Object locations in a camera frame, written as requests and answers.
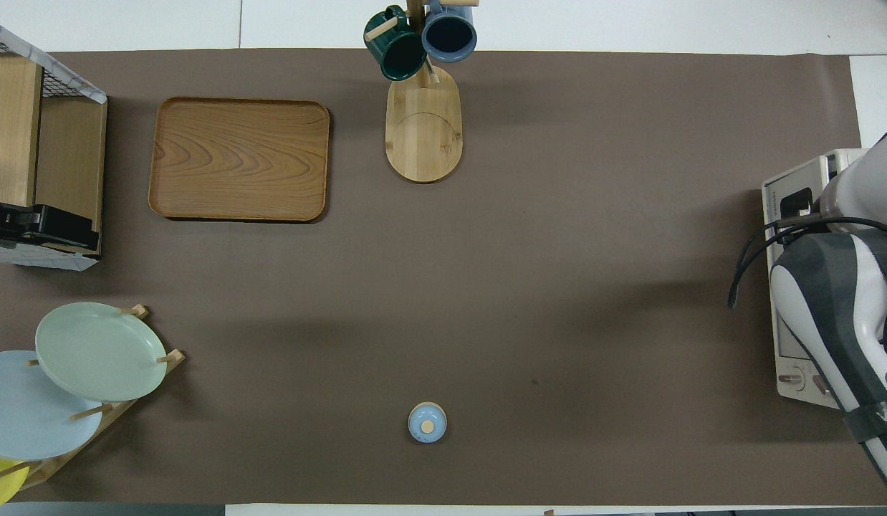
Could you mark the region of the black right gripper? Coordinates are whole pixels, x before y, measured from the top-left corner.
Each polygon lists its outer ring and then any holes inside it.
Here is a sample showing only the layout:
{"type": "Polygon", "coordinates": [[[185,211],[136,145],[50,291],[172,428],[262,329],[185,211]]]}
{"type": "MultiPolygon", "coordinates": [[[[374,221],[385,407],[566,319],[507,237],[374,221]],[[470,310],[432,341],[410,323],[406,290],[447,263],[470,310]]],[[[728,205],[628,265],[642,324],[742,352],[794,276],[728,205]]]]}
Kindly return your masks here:
{"type": "Polygon", "coordinates": [[[797,190],[782,199],[782,218],[800,218],[814,212],[811,188],[797,190]]]}

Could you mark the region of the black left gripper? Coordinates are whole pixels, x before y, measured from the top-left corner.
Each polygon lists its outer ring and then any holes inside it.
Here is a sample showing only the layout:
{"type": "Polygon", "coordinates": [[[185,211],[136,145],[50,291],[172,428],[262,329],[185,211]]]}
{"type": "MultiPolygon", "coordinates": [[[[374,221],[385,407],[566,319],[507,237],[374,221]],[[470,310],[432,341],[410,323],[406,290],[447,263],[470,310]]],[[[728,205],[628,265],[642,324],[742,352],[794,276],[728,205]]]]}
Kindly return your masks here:
{"type": "Polygon", "coordinates": [[[35,245],[58,244],[96,252],[100,247],[100,233],[93,228],[93,220],[67,210],[35,204],[15,206],[0,203],[0,246],[16,246],[22,242],[35,245]],[[45,222],[49,218],[49,233],[45,222]]]}

